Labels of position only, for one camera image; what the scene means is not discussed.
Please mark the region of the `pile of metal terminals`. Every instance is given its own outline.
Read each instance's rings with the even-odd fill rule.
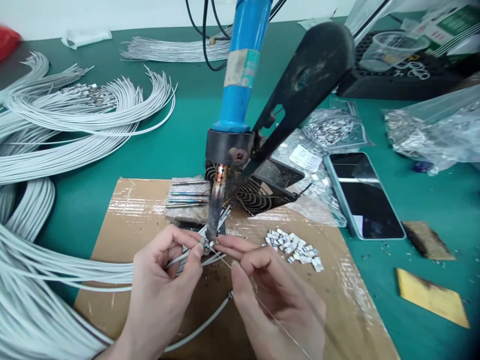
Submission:
[[[312,245],[308,245],[305,240],[299,238],[293,232],[287,234],[280,228],[276,231],[268,230],[265,241],[266,244],[262,244],[262,246],[271,246],[277,252],[280,250],[286,255],[293,253],[287,259],[290,264],[298,260],[302,264],[312,264],[317,273],[324,269],[319,257],[319,251]]]

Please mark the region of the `white wire bundle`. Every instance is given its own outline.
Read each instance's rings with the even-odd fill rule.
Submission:
[[[2,234],[10,233],[10,236],[17,236],[32,245],[50,213],[54,197],[55,188],[48,178],[29,181],[20,204],[5,227],[2,226]],[[19,261],[16,250],[4,242],[0,242],[0,261],[31,274],[37,273],[34,266]],[[43,280],[0,271],[0,285],[1,359],[87,360],[113,343],[65,304]],[[218,316],[231,297],[229,294],[197,330],[165,351],[177,349],[197,336]]]
[[[16,89],[21,88],[25,84],[43,78],[50,67],[49,60],[39,52],[31,52],[31,56],[25,59],[25,61],[22,61],[21,64],[31,67],[31,71],[9,85],[6,89],[0,91],[0,105],[10,96],[11,92],[16,91]]]
[[[21,97],[28,99],[27,103],[40,111],[61,116],[76,116],[77,113],[90,116],[94,113],[91,119],[101,117],[112,107],[116,107],[117,113],[122,113],[144,102],[142,91],[134,88],[127,79],[118,80],[99,91],[93,91],[92,87],[76,85],[61,92],[51,93],[77,80],[89,69],[81,70],[74,65],[61,74],[43,78],[48,71],[48,61],[44,56],[32,54],[32,59],[25,63],[32,66],[32,72],[20,79],[22,81],[15,82],[8,91],[3,91],[2,101],[9,102],[12,97]],[[161,126],[175,107],[175,90],[172,90],[171,84],[166,85],[165,74],[160,77],[148,72],[155,91],[161,93],[159,89],[163,86],[164,90],[168,89],[168,96],[159,96],[159,100],[147,104],[151,107],[144,106],[142,109],[151,111],[155,106],[163,107],[170,99],[172,105],[164,120],[143,131],[135,132],[141,120],[139,117],[136,121],[121,126],[106,121],[104,126],[111,127],[102,135],[90,135],[67,145],[35,151],[39,145],[46,144],[45,141],[59,131],[37,126],[10,111],[0,113],[0,185],[3,185],[0,186],[0,359],[87,360],[113,343],[65,304],[45,281],[62,282],[91,291],[128,291],[131,286],[92,287],[82,285],[80,282],[130,285],[133,264],[79,259],[34,244],[33,241],[42,228],[55,197],[55,188],[51,181],[41,177],[76,169],[96,161],[118,149],[131,135]],[[154,82],[158,82],[160,78],[162,85],[156,87]],[[11,215],[15,201],[15,183],[30,179],[36,180],[27,183],[23,198]],[[227,209],[223,214],[220,225],[229,212]],[[202,265],[206,266],[219,259],[216,255],[212,256]],[[185,260],[178,273],[183,270],[184,265]],[[229,294],[202,326],[186,338],[167,347],[165,351],[181,347],[197,336],[216,318],[231,298],[232,295]]]
[[[126,78],[117,79],[110,82],[100,89],[101,101],[103,98],[114,97],[119,101],[122,97],[133,97],[136,103],[123,109],[117,109],[115,112],[108,113],[85,113],[85,111],[67,112],[58,109],[49,109],[38,104],[38,100],[33,100],[30,96],[16,94],[5,100],[5,106],[18,116],[28,120],[38,126],[64,132],[85,132],[90,134],[102,134],[108,136],[121,136],[112,131],[97,131],[130,125],[138,123],[154,113],[160,111],[174,96],[175,90],[172,88],[171,81],[167,81],[165,73],[162,76],[147,68],[147,75],[152,83],[152,92],[148,99],[143,100],[140,87],[135,89],[133,83]],[[82,89],[78,91],[58,92],[53,97],[59,98],[59,101],[82,101],[86,96]]]
[[[57,92],[33,101],[34,105],[46,107],[46,110],[44,110],[46,112],[50,111],[49,107],[54,107],[55,111],[51,111],[51,113],[58,119],[62,119],[62,122],[65,124],[68,122],[66,121],[67,117],[77,119],[88,118],[93,122],[95,122],[96,119],[103,119],[101,124],[100,122],[97,122],[93,127],[96,129],[110,128],[106,128],[103,132],[98,132],[98,134],[102,135],[84,137],[62,146],[0,157],[0,169],[2,169],[2,172],[0,173],[0,185],[42,178],[80,168],[113,153],[125,144],[130,136],[143,134],[161,126],[168,120],[175,108],[175,90],[172,89],[170,83],[167,82],[165,74],[160,77],[158,74],[148,71],[148,75],[152,80],[154,92],[152,92],[152,95],[146,101],[143,100],[142,90],[139,87],[135,88],[132,82],[125,78],[110,83],[106,88],[101,89],[101,99],[106,99],[106,101],[110,101],[110,97],[115,99],[115,112],[94,114],[85,113],[85,103],[80,105],[83,113],[79,114],[65,113],[65,110],[58,108],[59,100],[64,101],[64,104],[66,104],[65,101],[75,102],[77,96],[85,96],[85,90],[83,87],[74,87],[74,91],[70,91],[70,89],[63,93]],[[13,99],[16,98],[23,99],[24,95],[14,95],[10,99],[7,99],[7,106],[9,107]],[[163,120],[148,129],[135,132],[139,125],[139,121],[152,115],[154,112],[159,111],[170,100],[170,111]],[[109,109],[108,106],[102,107],[103,105],[101,104],[93,104],[93,106],[95,111],[105,112]],[[73,109],[74,108],[71,106],[68,107],[68,111],[70,112],[72,112]],[[141,114],[139,115],[135,111],[131,111],[132,109],[141,111]],[[27,115],[21,111],[16,114],[24,118],[27,117]],[[42,124],[41,121],[34,120],[30,117],[28,117],[28,121]]]
[[[232,28],[226,29],[228,35],[232,34]],[[121,51],[120,54],[128,60],[153,60],[167,63],[203,63],[205,62],[202,41],[192,42],[172,42],[149,39],[135,36],[131,41],[126,41],[127,51]],[[207,39],[206,53],[208,60],[225,60],[229,57],[230,40],[216,40],[210,46],[210,40]]]
[[[219,227],[230,214],[226,209],[220,219]],[[23,238],[8,230],[9,225],[0,225],[0,243],[15,258],[17,264],[29,265],[35,271],[27,271],[23,266],[15,266],[0,260],[0,269],[28,278],[57,281],[69,286],[97,292],[116,293],[130,291],[131,286],[123,287],[93,287],[81,282],[98,282],[113,285],[131,284],[133,278],[133,263],[108,263],[101,261],[85,260],[73,256],[60,254],[34,243],[26,242]],[[199,231],[204,235],[206,226]],[[213,256],[204,262],[204,266],[219,260]]]

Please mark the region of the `cardboard sheet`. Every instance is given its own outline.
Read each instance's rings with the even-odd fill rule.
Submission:
[[[91,258],[131,262],[134,254],[168,224],[161,203],[168,195],[169,186],[170,180],[120,179]],[[285,206],[256,217],[234,210],[226,223],[227,233],[247,236],[249,241],[258,244],[263,242],[268,230],[276,228],[293,232],[317,248],[325,267],[317,273],[311,264],[302,265],[296,261],[291,265],[326,302],[324,359],[399,359],[337,228],[314,223]],[[205,267],[176,340],[205,322],[231,288],[230,269],[223,262]],[[125,324],[129,300],[127,292],[80,290],[75,308],[105,334],[117,338]],[[163,358],[255,359],[255,354],[235,304],[230,301],[200,335],[185,346],[164,354]]]

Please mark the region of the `metal pin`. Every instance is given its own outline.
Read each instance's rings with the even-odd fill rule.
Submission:
[[[225,263],[225,265],[227,265],[230,269],[232,268],[232,267],[230,266],[230,264],[229,264],[228,262],[226,262],[226,261],[220,256],[220,254],[214,250],[213,247],[210,246],[210,244],[208,243],[208,241],[207,241],[205,244],[208,245],[208,247],[210,248],[210,250],[212,250],[213,253],[214,253],[215,255],[217,255],[217,256],[220,258],[220,260],[222,260],[222,261]],[[298,348],[305,354],[305,356],[307,357],[307,359],[312,360],[312,358],[310,357],[310,355],[308,354],[308,352],[306,352],[306,351],[304,350],[304,348],[297,342],[297,340],[295,340],[294,337],[293,337],[292,335],[290,335],[290,333],[287,331],[287,329],[284,328],[284,326],[280,323],[280,321],[278,321],[278,319],[270,312],[270,310],[269,310],[269,309],[265,306],[265,304],[259,299],[259,297],[258,297],[257,295],[255,295],[255,298],[257,299],[258,303],[263,306],[263,308],[264,308],[264,309],[266,310],[266,312],[271,316],[271,318],[272,318],[273,320],[275,320],[275,322],[277,323],[277,325],[278,325],[278,326],[285,332],[285,334],[293,341],[293,343],[294,343],[296,346],[298,346]]]
[[[208,200],[201,200],[201,199],[168,199],[169,203],[191,203],[191,204],[208,204]]]
[[[204,193],[204,192],[170,192],[170,195],[172,196],[205,196],[209,197],[209,193]]]
[[[174,208],[194,208],[199,206],[206,206],[206,203],[184,203],[184,204],[168,204],[165,205],[166,209],[174,209]]]
[[[180,185],[197,185],[197,184],[207,184],[210,181],[208,180],[192,180],[192,181],[177,181],[172,182],[172,186],[180,186]]]

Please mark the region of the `black cable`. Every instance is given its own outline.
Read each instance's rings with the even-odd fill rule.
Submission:
[[[287,2],[287,0],[278,0],[278,2],[275,4],[275,6],[271,9],[270,11],[270,17],[268,18],[268,22],[271,22],[272,19],[277,15],[277,13],[280,11],[282,6]]]
[[[271,11],[270,11],[270,16],[268,18],[268,22],[270,22],[274,17],[275,15],[277,15],[277,13],[280,11],[280,9],[284,6],[284,4],[287,2],[287,0],[278,0],[277,3],[271,8]],[[200,30],[195,26],[195,23],[194,23],[194,20],[192,18],[192,14],[190,13],[190,6],[189,6],[189,0],[185,0],[185,3],[186,3],[186,9],[188,10],[188,17],[190,18],[190,22],[193,26],[193,28],[199,33],[201,34],[201,37],[202,37],[202,47],[203,47],[203,57],[205,58],[205,62],[206,62],[206,65],[210,68],[210,70],[214,71],[214,72],[218,72],[220,70],[222,70],[223,68],[225,68],[227,66],[227,61],[225,61],[222,65],[220,65],[219,67],[213,67],[212,64],[210,64],[210,61],[209,61],[209,57],[207,55],[207,44],[206,44],[206,41],[207,39],[210,39],[209,36],[207,36],[207,13],[209,11],[209,0],[204,0],[204,5],[203,5],[203,23],[202,23],[202,31],[200,32]],[[219,18],[217,16],[217,11],[215,9],[215,4],[214,4],[214,0],[211,0],[211,5],[213,7],[213,14],[215,15],[215,20],[216,20],[216,23],[218,25],[218,27],[220,28],[221,32],[225,35],[228,36],[228,34],[225,33],[224,29],[222,28],[222,25],[220,24],[220,21],[219,21]],[[229,40],[230,37],[225,38],[225,37],[219,37],[217,38],[216,40]]]
[[[192,18],[192,13],[191,13],[191,11],[190,11],[189,0],[185,0],[185,4],[186,4],[186,11],[187,11],[187,13],[188,13],[188,18],[190,19],[191,25],[193,26],[193,28],[195,29],[195,31],[196,31],[197,33],[199,33],[201,36],[203,36],[203,33],[202,33],[202,32],[199,30],[199,28],[195,25],[194,19]],[[230,36],[228,36],[228,37],[217,37],[216,39],[217,39],[217,40],[230,40]]]
[[[222,24],[220,23],[220,20],[219,20],[219,17],[217,15],[217,9],[215,8],[215,1],[214,0],[211,0],[211,8],[213,10],[213,16],[215,17],[215,21],[216,21],[216,24],[218,26],[218,28],[220,29],[220,31],[222,32],[223,35],[225,35],[225,38],[227,38],[228,40],[231,39],[230,35],[228,35],[224,28],[222,27]]]
[[[205,2],[203,4],[203,23],[202,23],[202,34],[201,34],[202,47],[203,47],[203,57],[205,58],[206,65],[210,68],[210,70],[217,72],[217,71],[222,70],[224,67],[226,67],[227,62],[225,61],[219,67],[212,67],[212,65],[210,64],[209,57],[207,55],[207,44],[206,44],[206,42],[207,42],[207,13],[208,13],[208,11],[209,11],[209,0],[205,0]]]

